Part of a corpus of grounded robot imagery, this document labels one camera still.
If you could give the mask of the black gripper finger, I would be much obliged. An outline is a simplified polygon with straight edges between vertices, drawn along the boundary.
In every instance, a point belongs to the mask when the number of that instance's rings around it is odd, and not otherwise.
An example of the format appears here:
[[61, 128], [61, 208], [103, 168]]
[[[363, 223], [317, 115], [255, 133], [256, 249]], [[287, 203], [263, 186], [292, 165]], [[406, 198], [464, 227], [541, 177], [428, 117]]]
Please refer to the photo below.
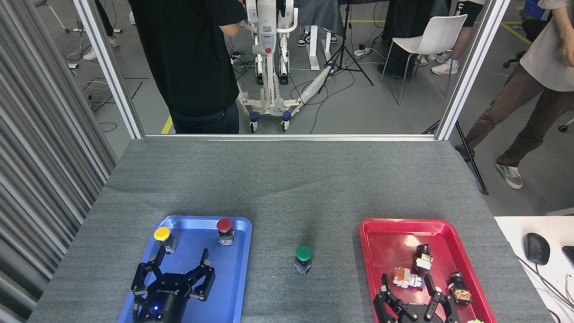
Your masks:
[[[454, 298], [451, 295], [445, 294], [435, 286], [431, 274], [426, 274], [424, 282], [428, 294], [431, 297], [424, 313], [424, 321], [428, 323], [461, 323], [462, 321], [458, 315]], [[445, 320], [442, 320], [436, 314], [436, 308], [439, 304], [444, 309], [444, 314], [446, 315]]]
[[186, 273], [186, 283], [189, 287], [186, 297], [197, 298], [201, 302], [207, 301], [215, 276], [215, 269], [210, 266], [209, 250], [204, 249], [199, 266]]
[[153, 272], [156, 280], [160, 281], [160, 284], [166, 284], [166, 279], [164, 278], [159, 266], [165, 256], [166, 247], [160, 246], [159, 250], [155, 257], [150, 259], [148, 262], [140, 262], [137, 266], [135, 277], [133, 278], [133, 282], [131, 285], [131, 292], [135, 296], [143, 296], [147, 294], [147, 287], [145, 286], [145, 279], [146, 276]]
[[389, 277], [386, 273], [381, 276], [380, 292], [374, 297], [373, 305], [380, 323], [408, 323], [418, 321], [418, 314], [409, 304], [395, 296], [390, 288]]

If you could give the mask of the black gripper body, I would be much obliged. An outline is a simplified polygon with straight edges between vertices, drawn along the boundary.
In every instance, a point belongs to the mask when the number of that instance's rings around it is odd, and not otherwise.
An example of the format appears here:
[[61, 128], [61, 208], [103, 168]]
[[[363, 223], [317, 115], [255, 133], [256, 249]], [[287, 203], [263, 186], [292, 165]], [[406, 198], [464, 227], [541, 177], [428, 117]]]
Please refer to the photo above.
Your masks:
[[429, 319], [427, 310], [428, 307], [423, 303], [408, 303], [402, 311], [402, 323], [432, 323], [433, 316]]
[[147, 294], [135, 296], [135, 323], [180, 323], [189, 298], [184, 274], [163, 274], [166, 284], [155, 280]]

